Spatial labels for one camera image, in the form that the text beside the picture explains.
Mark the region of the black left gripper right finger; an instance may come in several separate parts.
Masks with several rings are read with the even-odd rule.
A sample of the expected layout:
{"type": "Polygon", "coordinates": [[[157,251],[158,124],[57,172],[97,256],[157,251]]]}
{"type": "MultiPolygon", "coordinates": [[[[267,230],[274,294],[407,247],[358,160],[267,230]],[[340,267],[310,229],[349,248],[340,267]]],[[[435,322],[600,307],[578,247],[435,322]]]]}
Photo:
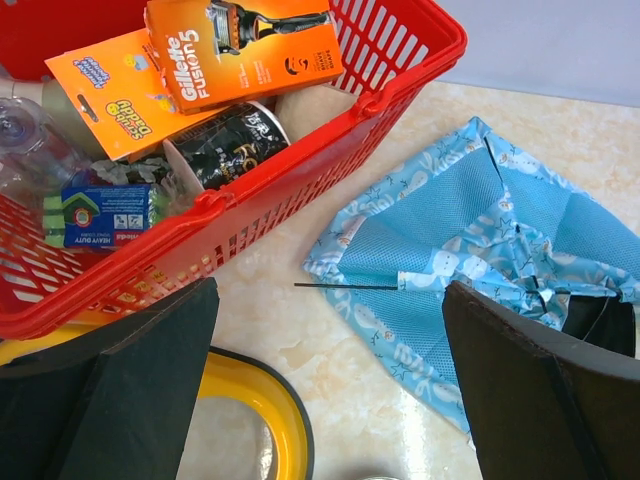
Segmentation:
{"type": "Polygon", "coordinates": [[[443,315],[486,479],[635,479],[639,362],[635,312],[573,297],[557,331],[461,283],[443,315]]]}

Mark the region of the thin black tent pole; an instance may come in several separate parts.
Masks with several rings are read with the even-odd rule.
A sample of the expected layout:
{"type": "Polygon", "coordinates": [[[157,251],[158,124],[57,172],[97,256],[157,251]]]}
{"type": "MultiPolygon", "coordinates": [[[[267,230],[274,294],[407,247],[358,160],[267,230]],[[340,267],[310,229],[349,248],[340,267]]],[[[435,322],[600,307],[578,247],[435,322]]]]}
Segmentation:
{"type": "Polygon", "coordinates": [[[297,288],[318,288],[318,289],[351,289],[351,290],[381,290],[381,291],[397,291],[399,288],[396,285],[351,285],[351,284],[325,284],[325,283],[306,283],[295,282],[293,284],[297,288]]]}

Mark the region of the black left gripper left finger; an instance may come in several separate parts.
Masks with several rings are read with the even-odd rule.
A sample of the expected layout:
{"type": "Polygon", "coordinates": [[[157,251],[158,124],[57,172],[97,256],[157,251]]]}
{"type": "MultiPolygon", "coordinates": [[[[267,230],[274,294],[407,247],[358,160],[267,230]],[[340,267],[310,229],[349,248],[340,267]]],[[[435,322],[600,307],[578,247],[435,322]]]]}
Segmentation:
{"type": "Polygon", "coordinates": [[[218,307],[201,279],[2,366],[2,478],[175,478],[218,307]]]}

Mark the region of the blue patterned pet tent fabric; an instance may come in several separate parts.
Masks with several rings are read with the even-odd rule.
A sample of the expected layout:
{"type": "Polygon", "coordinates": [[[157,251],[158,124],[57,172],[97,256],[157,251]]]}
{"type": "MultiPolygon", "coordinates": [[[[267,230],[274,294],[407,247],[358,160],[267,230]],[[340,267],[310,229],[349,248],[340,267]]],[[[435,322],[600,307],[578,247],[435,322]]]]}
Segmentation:
{"type": "Polygon", "coordinates": [[[469,431],[442,304],[453,282],[555,330],[573,297],[639,306],[639,239],[479,118],[350,201],[303,268],[390,374],[469,431]]]}

